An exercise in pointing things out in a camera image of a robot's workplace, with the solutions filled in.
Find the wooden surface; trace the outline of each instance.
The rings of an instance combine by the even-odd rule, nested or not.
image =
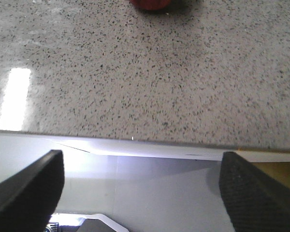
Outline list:
[[[290,188],[290,162],[253,164],[270,177]]]

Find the white surface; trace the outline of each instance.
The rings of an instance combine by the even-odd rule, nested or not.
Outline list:
[[[290,153],[218,149],[182,145],[159,145],[138,141],[47,136],[45,139],[96,155],[137,156],[221,161],[226,151],[234,151],[249,162],[290,162]]]
[[[98,219],[111,227],[116,232],[129,232],[126,228],[119,225],[103,214],[58,214],[52,215],[50,222],[58,222],[61,226],[80,226],[86,219]]]

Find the granite countertop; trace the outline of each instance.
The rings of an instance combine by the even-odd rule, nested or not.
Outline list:
[[[19,68],[29,72],[8,88]],[[173,0],[157,13],[128,0],[0,0],[0,120],[29,133],[290,149],[290,0]]]

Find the textured rubber surface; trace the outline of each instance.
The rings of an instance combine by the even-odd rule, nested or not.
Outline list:
[[[236,232],[290,232],[290,189],[234,152],[224,153],[219,187]]]
[[[50,151],[0,183],[0,232],[42,232],[64,185],[61,151]]]

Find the red object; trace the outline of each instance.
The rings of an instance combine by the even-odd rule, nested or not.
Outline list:
[[[155,11],[169,5],[171,0],[130,0],[130,2],[138,8]]]

